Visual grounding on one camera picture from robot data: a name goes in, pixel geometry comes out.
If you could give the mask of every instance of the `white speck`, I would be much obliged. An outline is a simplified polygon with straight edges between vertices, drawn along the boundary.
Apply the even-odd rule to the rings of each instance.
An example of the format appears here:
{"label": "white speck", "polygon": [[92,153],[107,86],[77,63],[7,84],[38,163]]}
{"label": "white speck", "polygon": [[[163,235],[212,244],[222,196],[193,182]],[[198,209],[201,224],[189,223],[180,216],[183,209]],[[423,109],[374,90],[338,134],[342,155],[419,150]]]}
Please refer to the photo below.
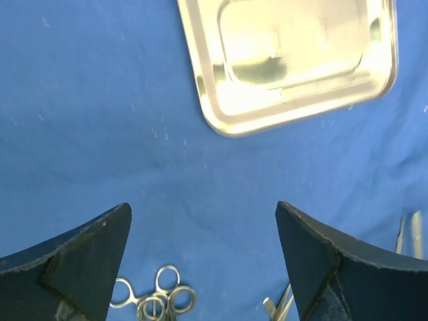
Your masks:
{"label": "white speck", "polygon": [[45,17],[42,17],[41,18],[41,22],[43,23],[43,25],[46,27],[46,28],[50,28],[51,26],[49,25],[49,23],[47,22],[47,19],[45,18]]}

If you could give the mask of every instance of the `stainless steel tray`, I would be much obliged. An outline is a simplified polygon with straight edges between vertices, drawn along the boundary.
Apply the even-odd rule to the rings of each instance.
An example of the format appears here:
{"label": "stainless steel tray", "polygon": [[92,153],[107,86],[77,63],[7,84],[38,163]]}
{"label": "stainless steel tray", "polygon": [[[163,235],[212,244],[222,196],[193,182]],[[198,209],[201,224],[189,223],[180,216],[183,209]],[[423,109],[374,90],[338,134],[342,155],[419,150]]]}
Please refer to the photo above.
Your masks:
{"label": "stainless steel tray", "polygon": [[239,136],[387,93],[395,0],[178,0],[207,122]]}

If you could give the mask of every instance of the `scissor handle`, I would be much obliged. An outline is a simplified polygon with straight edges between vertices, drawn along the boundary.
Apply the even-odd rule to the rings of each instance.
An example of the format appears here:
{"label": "scissor handle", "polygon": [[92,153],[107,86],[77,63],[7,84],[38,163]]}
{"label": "scissor handle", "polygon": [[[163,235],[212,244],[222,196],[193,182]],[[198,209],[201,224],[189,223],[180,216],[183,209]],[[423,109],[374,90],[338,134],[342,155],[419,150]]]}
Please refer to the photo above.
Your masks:
{"label": "scissor handle", "polygon": [[[148,314],[147,304],[149,302],[153,302],[154,307],[156,303],[159,303],[159,305],[161,306],[159,316],[151,316],[150,314]],[[145,321],[148,319],[154,320],[154,321],[164,321],[166,314],[167,314],[167,308],[165,307],[165,304],[158,296],[155,296],[154,294],[143,299],[136,306],[136,316],[139,321]]]}
{"label": "scissor handle", "polygon": [[110,306],[114,309],[119,309],[119,308],[123,308],[124,306],[127,306],[128,304],[131,304],[131,303],[138,304],[138,299],[135,298],[134,291],[132,290],[132,286],[129,283],[129,281],[127,279],[124,279],[124,278],[117,278],[116,282],[120,282],[120,283],[125,284],[128,287],[129,295],[128,295],[127,299],[125,299],[124,301],[121,301],[119,303],[114,303],[113,301],[111,301]]}
{"label": "scissor handle", "polygon": [[[175,298],[181,293],[181,292],[188,292],[190,293],[190,303],[186,308],[183,309],[177,309],[175,307]],[[177,286],[170,294],[169,301],[168,301],[168,309],[171,309],[175,314],[183,314],[190,310],[192,310],[195,307],[196,304],[196,291],[192,289],[190,286]]]}
{"label": "scissor handle", "polygon": [[[175,275],[177,276],[177,284],[172,289],[164,289],[164,288],[161,288],[159,285],[159,278],[160,278],[161,274],[166,270],[173,270],[175,272]],[[154,279],[154,290],[156,292],[169,293],[169,292],[173,291],[179,284],[180,284],[180,272],[179,272],[179,270],[173,265],[165,265],[165,266],[161,267],[159,269],[158,273],[156,274],[156,278]]]}

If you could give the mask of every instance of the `blue fabric surface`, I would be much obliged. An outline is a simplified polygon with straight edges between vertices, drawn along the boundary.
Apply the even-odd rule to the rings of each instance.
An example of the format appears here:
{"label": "blue fabric surface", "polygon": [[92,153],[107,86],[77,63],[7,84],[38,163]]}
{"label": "blue fabric surface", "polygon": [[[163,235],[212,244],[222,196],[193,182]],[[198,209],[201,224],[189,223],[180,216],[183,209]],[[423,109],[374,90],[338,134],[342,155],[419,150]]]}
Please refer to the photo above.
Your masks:
{"label": "blue fabric surface", "polygon": [[139,294],[173,263],[198,294],[179,320],[269,320],[288,282],[278,201],[390,250],[400,216],[428,211],[428,1],[398,3],[386,97],[239,139],[202,117],[174,0],[0,12],[0,257],[128,202],[120,275]]}

